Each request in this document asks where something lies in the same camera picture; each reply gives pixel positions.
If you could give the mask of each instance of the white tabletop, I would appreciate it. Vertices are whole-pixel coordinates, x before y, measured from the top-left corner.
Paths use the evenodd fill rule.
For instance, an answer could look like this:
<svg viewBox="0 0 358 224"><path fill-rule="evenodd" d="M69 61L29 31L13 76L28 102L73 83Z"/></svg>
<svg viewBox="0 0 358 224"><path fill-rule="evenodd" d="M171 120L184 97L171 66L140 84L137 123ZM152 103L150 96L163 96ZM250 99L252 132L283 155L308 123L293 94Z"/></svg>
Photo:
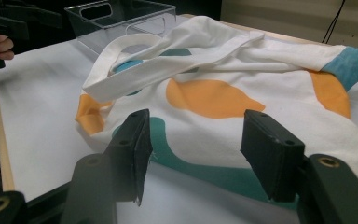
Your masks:
<svg viewBox="0 0 358 224"><path fill-rule="evenodd" d="M32 50L0 70L0 112L15 190L32 200L70 181L76 162L106 145L75 122L97 55L76 40ZM352 101L358 124L358 100ZM151 163L143 205L120 203L119 223L298 223L296 212L257 202Z"/></svg>

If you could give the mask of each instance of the clear plastic bin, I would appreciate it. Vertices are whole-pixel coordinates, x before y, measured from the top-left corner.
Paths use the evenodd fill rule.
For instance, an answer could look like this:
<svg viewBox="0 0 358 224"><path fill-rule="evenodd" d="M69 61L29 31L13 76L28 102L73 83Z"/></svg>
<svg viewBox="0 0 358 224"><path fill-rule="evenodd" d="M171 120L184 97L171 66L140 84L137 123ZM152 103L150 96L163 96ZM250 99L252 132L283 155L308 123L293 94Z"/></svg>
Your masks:
<svg viewBox="0 0 358 224"><path fill-rule="evenodd" d="M103 0L65 10L77 40L97 54L120 36L165 35L176 24L175 6L142 0Z"/></svg>

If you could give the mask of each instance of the printed garment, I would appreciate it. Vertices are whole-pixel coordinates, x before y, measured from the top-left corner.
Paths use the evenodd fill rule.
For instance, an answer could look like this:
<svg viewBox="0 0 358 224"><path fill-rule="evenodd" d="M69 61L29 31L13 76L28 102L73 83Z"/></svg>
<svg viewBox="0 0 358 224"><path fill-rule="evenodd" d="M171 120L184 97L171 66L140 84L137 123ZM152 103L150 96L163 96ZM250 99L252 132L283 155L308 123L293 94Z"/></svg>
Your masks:
<svg viewBox="0 0 358 224"><path fill-rule="evenodd" d="M148 49L128 55L131 45ZM94 64L76 120L109 143L132 112L150 110L152 160L242 195L266 200L241 155L246 109L269 114L306 155L344 160L358 175L358 128L347 91L358 49L267 40L260 32L196 17L163 38L123 36Z"/></svg>

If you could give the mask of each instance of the orange shape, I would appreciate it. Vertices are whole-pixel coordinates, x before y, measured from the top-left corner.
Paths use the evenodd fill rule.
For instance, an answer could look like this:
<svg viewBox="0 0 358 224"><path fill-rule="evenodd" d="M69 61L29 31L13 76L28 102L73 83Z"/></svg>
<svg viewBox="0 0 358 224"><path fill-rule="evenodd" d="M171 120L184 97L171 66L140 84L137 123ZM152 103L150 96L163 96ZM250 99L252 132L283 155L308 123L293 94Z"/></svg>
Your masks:
<svg viewBox="0 0 358 224"><path fill-rule="evenodd" d="M181 83L171 78L166 95L173 107L210 119L242 118L246 109L263 111L266 108L240 89L220 80Z"/></svg>
<svg viewBox="0 0 358 224"><path fill-rule="evenodd" d="M110 106L112 103L100 104L87 94L80 95L79 108L75 120L88 134L98 133L103 130L104 121L100 109Z"/></svg>
<svg viewBox="0 0 358 224"><path fill-rule="evenodd" d="M351 118L350 99L339 80L330 73L311 72L316 98L324 108Z"/></svg>

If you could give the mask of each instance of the black cable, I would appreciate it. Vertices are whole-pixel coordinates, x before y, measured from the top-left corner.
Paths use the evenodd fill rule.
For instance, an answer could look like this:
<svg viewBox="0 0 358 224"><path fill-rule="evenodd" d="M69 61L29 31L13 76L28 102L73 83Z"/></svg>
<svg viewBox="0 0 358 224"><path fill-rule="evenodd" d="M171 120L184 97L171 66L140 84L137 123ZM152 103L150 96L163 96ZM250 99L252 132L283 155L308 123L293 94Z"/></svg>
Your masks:
<svg viewBox="0 0 358 224"><path fill-rule="evenodd" d="M345 0L342 0L342 3L341 3L341 6L339 7L339 10L337 12L337 15L335 16L335 18L331 21L330 23L330 26L328 27L327 31L326 31L326 34L324 35L324 40L322 40L322 43L324 43L325 39L327 38L325 44L328 43L328 41L330 40L330 37L331 37L331 34L333 33L334 31L334 28L336 27L336 23L338 21L338 17L339 17L339 14L341 13L341 10L342 8L344 7L345 5Z"/></svg>

